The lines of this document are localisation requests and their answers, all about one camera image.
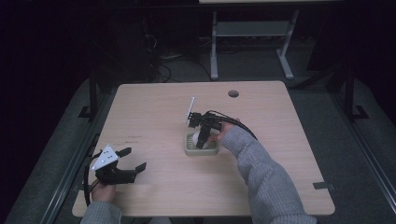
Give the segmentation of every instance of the white stand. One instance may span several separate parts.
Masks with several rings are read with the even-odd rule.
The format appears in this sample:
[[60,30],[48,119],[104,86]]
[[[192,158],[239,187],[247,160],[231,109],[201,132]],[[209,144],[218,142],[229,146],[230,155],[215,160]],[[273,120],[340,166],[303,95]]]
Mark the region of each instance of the white stand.
[[217,12],[213,12],[212,23],[212,51],[210,52],[210,77],[219,79],[218,59],[216,56],[217,36],[285,36],[281,49],[277,49],[277,56],[287,79],[293,79],[286,52],[294,31],[299,10],[294,10],[290,21],[217,21]]

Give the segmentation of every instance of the human hand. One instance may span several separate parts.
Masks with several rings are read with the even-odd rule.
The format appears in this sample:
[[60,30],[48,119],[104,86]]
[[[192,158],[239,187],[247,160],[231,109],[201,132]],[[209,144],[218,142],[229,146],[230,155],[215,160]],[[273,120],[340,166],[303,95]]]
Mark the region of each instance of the human hand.
[[92,182],[92,200],[94,202],[112,203],[116,195],[116,185],[104,185],[95,180]]
[[214,141],[218,141],[220,142],[221,139],[224,137],[224,135],[231,130],[231,128],[235,126],[234,124],[231,124],[229,122],[226,121],[222,121],[221,122],[221,132],[218,134],[212,134],[209,136],[208,138],[208,142],[214,142]]

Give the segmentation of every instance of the person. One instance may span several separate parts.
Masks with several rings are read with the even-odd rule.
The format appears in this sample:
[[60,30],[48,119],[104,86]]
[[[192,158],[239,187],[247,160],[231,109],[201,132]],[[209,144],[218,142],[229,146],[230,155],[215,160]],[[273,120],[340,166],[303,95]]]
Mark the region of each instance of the person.
[[[236,157],[238,171],[247,185],[253,223],[317,223],[304,211],[288,173],[262,144],[239,126],[228,122],[222,122],[221,126],[222,131],[211,135],[208,141],[220,142]],[[120,223],[120,209],[109,200],[114,198],[115,187],[98,187],[92,190],[93,203],[81,223]]]

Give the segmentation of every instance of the gray sweater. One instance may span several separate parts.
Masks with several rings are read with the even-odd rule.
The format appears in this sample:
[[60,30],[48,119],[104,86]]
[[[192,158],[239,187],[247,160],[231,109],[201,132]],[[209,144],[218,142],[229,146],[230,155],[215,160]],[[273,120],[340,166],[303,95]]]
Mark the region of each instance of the gray sweater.
[[[304,211],[289,175],[273,161],[256,139],[235,126],[221,143],[235,155],[238,170],[248,187],[253,223],[317,223]],[[120,223],[120,209],[110,203],[93,202],[81,223]]]

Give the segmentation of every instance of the gray sleeve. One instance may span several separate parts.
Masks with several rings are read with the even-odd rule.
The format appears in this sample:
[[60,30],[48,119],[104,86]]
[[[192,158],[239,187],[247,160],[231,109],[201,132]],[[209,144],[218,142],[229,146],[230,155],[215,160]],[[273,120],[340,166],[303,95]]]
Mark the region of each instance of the gray sleeve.
[[248,188],[253,223],[317,223],[307,215],[289,175],[265,148],[240,127],[233,127],[221,143],[236,157]]
[[121,210],[111,203],[92,202],[81,224],[120,224]]

